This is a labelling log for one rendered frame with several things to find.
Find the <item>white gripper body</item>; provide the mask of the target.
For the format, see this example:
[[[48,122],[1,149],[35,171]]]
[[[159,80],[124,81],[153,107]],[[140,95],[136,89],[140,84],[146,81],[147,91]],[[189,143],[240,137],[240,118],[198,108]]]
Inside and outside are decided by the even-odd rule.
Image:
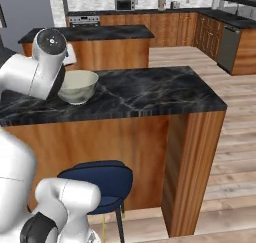
[[[66,45],[66,55],[63,60],[63,64],[70,65],[70,64],[75,64],[76,62],[77,62],[77,59],[76,59],[74,48],[70,43],[68,43]]]

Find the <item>pale green bowl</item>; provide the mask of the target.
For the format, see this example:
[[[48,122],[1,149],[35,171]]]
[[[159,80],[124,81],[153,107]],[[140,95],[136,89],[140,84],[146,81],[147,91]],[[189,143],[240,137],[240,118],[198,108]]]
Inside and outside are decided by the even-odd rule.
[[[72,105],[85,104],[95,93],[99,76],[92,71],[67,71],[58,96]]]

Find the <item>wooden counter black marble top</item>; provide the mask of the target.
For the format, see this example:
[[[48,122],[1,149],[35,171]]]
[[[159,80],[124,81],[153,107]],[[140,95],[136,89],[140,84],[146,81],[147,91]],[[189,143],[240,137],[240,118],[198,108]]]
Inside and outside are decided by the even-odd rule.
[[[195,231],[226,110],[188,66],[112,70],[80,106],[6,91],[0,125],[33,148],[37,179],[123,162],[133,172],[126,208],[159,207],[169,235],[184,236]]]

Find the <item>steel oven with hob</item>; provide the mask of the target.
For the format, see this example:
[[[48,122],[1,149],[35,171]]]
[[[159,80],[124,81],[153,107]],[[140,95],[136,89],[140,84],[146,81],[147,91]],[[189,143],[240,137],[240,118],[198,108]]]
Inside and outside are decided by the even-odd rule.
[[[70,16],[69,23],[71,27],[97,27],[100,25],[100,17],[95,15]]]

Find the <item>wooden island black marble top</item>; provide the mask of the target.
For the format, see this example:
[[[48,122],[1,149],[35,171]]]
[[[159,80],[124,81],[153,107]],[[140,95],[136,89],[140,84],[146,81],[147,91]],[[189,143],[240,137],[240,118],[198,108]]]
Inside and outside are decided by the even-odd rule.
[[[154,35],[145,25],[56,27],[74,49],[77,61],[66,70],[147,68]]]

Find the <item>steel microwave oven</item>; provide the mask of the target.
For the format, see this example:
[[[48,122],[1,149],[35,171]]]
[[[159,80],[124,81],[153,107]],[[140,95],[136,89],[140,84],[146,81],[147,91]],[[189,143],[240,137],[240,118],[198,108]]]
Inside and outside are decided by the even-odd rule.
[[[134,11],[138,0],[115,0],[115,9],[117,11]]]

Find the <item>wooden base cupboard run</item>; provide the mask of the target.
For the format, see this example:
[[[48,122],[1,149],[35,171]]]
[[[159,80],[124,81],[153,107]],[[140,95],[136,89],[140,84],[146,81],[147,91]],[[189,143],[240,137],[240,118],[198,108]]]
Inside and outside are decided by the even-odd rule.
[[[145,25],[154,37],[151,47],[193,46],[196,12],[101,15],[100,25]]]

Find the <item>blue upholstered stool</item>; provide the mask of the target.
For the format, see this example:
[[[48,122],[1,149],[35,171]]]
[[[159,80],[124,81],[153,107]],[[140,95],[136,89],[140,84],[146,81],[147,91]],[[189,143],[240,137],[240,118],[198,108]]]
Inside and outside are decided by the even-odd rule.
[[[97,185],[101,191],[99,206],[90,215],[116,213],[120,242],[125,243],[121,215],[124,213],[124,200],[129,195],[133,172],[119,160],[85,162],[63,170],[58,178],[82,180]]]

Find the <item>dark grey dishwasher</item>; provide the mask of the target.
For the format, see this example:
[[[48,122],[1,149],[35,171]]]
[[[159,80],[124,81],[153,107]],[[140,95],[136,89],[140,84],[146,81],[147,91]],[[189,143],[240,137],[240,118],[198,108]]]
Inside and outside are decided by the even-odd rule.
[[[220,43],[217,65],[232,74],[237,48],[239,46],[241,30],[230,25],[225,25]]]

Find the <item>wooden corner cupboard run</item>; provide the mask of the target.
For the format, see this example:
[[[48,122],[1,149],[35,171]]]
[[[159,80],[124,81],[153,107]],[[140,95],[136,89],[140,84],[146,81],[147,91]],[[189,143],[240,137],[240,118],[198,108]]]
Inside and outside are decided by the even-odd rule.
[[[217,10],[201,10],[194,46],[217,63],[225,25],[241,30],[231,76],[256,75],[256,22]]]

